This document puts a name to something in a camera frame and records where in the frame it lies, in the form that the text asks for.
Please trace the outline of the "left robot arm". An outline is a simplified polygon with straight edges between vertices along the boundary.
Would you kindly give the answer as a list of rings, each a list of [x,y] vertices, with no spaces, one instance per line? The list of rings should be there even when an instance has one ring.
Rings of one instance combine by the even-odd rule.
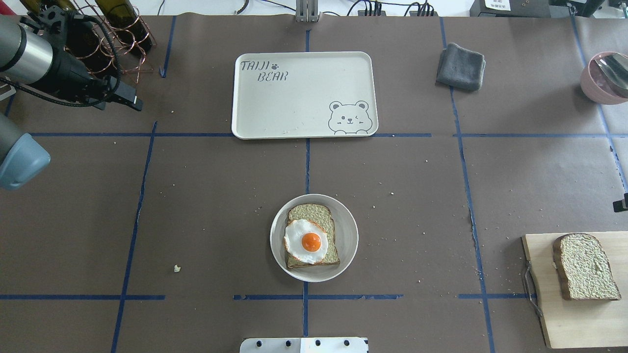
[[[1,82],[47,102],[67,107],[95,107],[104,110],[108,102],[134,110],[143,109],[134,87],[116,74],[96,78],[86,65],[65,50],[74,25],[93,23],[100,27],[108,45],[113,40],[95,17],[59,6],[29,13],[19,22],[1,16]],[[31,134],[23,132],[5,115],[1,116],[0,183],[6,190],[16,190],[40,174],[51,157]]]

